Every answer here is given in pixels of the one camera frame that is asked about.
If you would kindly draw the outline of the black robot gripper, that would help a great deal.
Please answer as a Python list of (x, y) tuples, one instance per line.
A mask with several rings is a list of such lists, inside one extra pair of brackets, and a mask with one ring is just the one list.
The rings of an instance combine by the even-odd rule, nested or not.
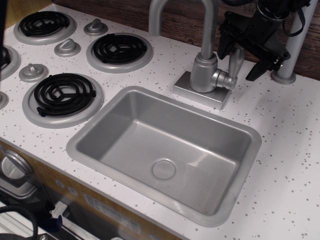
[(289, 16), (290, 7), (289, 0), (259, 0), (252, 17), (225, 12), (219, 27), (218, 57), (223, 60), (238, 44), (259, 59), (246, 76), (247, 81), (254, 82), (267, 70), (278, 71), (290, 58), (278, 37), (278, 29)]

